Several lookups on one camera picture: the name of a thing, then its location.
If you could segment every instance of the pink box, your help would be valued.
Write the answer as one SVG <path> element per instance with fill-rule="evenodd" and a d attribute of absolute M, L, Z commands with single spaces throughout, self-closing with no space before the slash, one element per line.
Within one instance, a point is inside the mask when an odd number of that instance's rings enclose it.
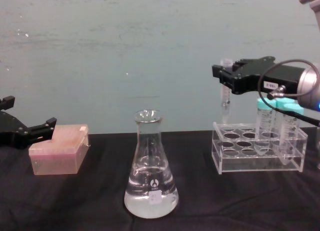
<path fill-rule="evenodd" d="M 88 125 L 56 125 L 51 140 L 34 143 L 29 156 L 35 175 L 76 174 L 89 149 Z"/>

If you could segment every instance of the black tablecloth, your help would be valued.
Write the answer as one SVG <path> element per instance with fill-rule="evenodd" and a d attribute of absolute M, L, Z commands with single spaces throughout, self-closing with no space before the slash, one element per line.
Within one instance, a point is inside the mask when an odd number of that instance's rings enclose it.
<path fill-rule="evenodd" d="M 0 149 L 0 231 L 319 231 L 315 128 L 304 171 L 218 175 L 210 131 L 169 132 L 162 143 L 179 205 L 158 219 L 134 217 L 124 193 L 136 134 L 90 135 L 78 174 L 35 176 L 26 150 Z"/>

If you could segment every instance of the black cable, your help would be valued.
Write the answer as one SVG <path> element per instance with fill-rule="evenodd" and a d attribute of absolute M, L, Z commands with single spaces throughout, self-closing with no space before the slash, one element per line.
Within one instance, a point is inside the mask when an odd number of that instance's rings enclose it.
<path fill-rule="evenodd" d="M 289 59 L 289 60 L 285 60 L 285 61 L 282 61 L 282 62 L 279 62 L 279 63 L 276 63 L 274 64 L 273 66 L 269 67 L 259 78 L 259 81 L 258 81 L 258 84 L 257 84 L 257 91 L 258 91 L 258 94 L 261 98 L 261 100 L 268 106 L 270 107 L 271 109 L 277 111 L 277 112 L 280 112 L 282 114 L 285 114 L 285 115 L 288 115 L 288 116 L 291 116 L 291 117 L 294 117 L 294 118 L 297 118 L 297 119 L 300 119 L 304 122 L 307 122 L 311 125 L 314 125 L 314 126 L 317 126 L 317 127 L 320 127 L 320 120 L 317 120 L 315 118 L 312 118 L 312 117 L 307 117 L 307 116 L 304 116 L 302 114 L 299 114 L 299 113 L 296 113 L 296 112 L 293 112 L 293 111 L 285 111 L 285 110 L 281 110 L 279 108 L 276 108 L 276 107 L 273 107 L 271 106 L 269 103 L 267 103 L 267 101 L 265 100 L 265 98 L 262 96 L 262 93 L 261 93 L 261 84 L 262 84 L 262 81 L 263 81 L 263 78 L 266 76 L 267 73 L 269 73 L 270 71 L 274 70 L 275 68 L 277 68 L 278 66 L 280 65 L 284 65 L 284 64 L 288 64 L 288 63 L 304 63 L 304 64 L 307 64 L 309 65 L 315 72 L 316 74 L 316 82 L 315 84 L 312 86 L 312 88 L 307 91 L 307 92 L 304 92 L 304 93 L 296 93 L 296 94 L 284 94 L 284 97 L 299 97 L 299 96 L 304 96 L 304 95 L 308 95 L 310 94 L 313 90 L 315 90 L 315 88 L 318 87 L 319 85 L 319 82 L 320 82 L 320 72 L 319 70 L 317 69 L 317 67 L 307 61 L 307 60 L 304 60 L 304 59 Z"/>

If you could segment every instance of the erlenmeyer flask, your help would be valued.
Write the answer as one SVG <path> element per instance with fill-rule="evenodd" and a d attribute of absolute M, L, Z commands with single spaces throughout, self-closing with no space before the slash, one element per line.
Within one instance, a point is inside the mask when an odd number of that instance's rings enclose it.
<path fill-rule="evenodd" d="M 142 110 L 134 115 L 137 146 L 128 186 L 126 208 L 135 216 L 154 219 L 169 214 L 178 204 L 178 191 L 161 143 L 159 111 Z"/>

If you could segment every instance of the test tube rack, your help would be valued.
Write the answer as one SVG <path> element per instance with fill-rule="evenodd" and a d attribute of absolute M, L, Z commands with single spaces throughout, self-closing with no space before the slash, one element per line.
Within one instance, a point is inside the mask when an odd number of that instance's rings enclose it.
<path fill-rule="evenodd" d="M 218 173 L 303 171 L 308 135 L 302 129 L 285 140 L 290 151 L 285 155 L 279 152 L 279 135 L 274 130 L 260 136 L 255 138 L 255 124 L 214 122 L 211 155 Z"/>

